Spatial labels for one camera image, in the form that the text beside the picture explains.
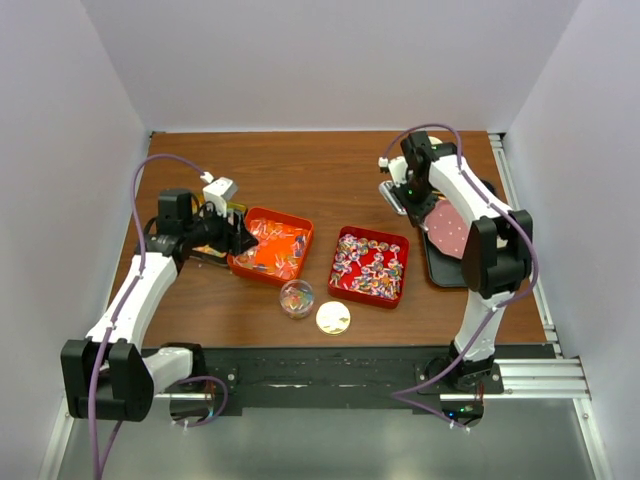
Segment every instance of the gray wall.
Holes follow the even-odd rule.
[[[584,0],[506,137],[560,340],[619,479],[640,417],[640,3]]]
[[[0,0],[0,478],[37,478],[104,307],[144,129],[82,5]]]
[[[579,0],[83,0],[156,130],[504,131]]]

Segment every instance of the wall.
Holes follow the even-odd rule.
[[[144,129],[76,0],[0,0],[0,478],[37,478],[60,349],[103,308]]]
[[[504,131],[579,0],[83,0],[155,130]]]
[[[584,0],[506,137],[565,353],[619,479],[637,478],[640,3]]]

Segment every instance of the clear bowl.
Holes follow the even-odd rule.
[[[304,280],[291,280],[280,289],[280,306],[291,318],[304,318],[313,308],[313,288]]]

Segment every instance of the orange tray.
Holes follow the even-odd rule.
[[[304,267],[304,263],[307,259],[307,255],[309,254],[309,250],[311,249],[311,242],[313,241],[313,223],[305,218],[294,217],[293,215],[276,212],[275,210],[269,210],[262,207],[253,207],[249,209],[249,211],[245,215],[244,221],[247,227],[249,227],[252,220],[256,220],[259,218],[272,220],[274,222],[279,222],[294,228],[301,228],[308,232],[308,238],[305,243],[304,251],[302,252],[302,257],[300,257],[300,259],[298,260],[298,268],[294,270],[293,276],[285,279],[266,272],[261,272],[259,270],[256,270],[255,268],[238,265],[236,262],[234,262],[235,257],[227,255],[227,263],[229,265],[229,268],[235,275],[238,275],[239,277],[251,278],[253,280],[258,280],[276,286],[282,286],[290,280],[299,278],[300,273],[302,272],[302,268]],[[256,259],[259,261],[260,259],[265,258],[265,256],[275,257],[275,255],[279,253],[278,250],[282,247],[283,245],[279,244],[279,242],[271,242],[271,244],[266,248],[264,246],[259,247],[258,251],[256,252]]]

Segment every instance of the gray floor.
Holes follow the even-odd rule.
[[[101,424],[101,446],[110,430]],[[91,478],[87,422],[75,421],[61,480]],[[186,434],[157,399],[120,431],[106,479],[595,478],[571,400],[491,400],[470,434],[409,411],[246,410]]]

